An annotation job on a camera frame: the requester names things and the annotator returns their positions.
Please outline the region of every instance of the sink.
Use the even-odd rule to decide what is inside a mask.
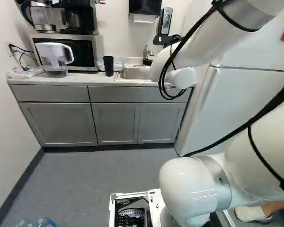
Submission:
[[[151,82],[149,66],[125,66],[117,76],[117,80],[140,80]]]

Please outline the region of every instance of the person's foot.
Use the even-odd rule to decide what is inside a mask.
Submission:
[[[242,222],[268,224],[272,216],[267,217],[261,207],[236,207],[235,215]]]

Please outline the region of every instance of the refrigerator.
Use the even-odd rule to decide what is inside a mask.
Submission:
[[[210,2],[191,3],[191,16],[183,23],[183,33],[210,8]],[[238,128],[282,89],[283,32],[284,11],[209,65],[196,68],[196,87],[175,143],[180,156],[206,147]],[[200,155],[224,152],[230,141]]]

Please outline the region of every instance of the water bottle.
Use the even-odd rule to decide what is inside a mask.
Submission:
[[[48,217],[40,218],[38,224],[38,227],[57,227],[56,223]]]
[[[21,220],[15,227],[57,227],[56,223],[48,217],[40,218],[38,222]]]

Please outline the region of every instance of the drawer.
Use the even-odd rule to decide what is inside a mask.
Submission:
[[[87,86],[10,85],[19,102],[89,103]]]
[[[175,100],[162,98],[158,87],[89,87],[89,96],[92,103],[187,103],[191,90]],[[179,91],[174,88],[168,93],[176,95]]]

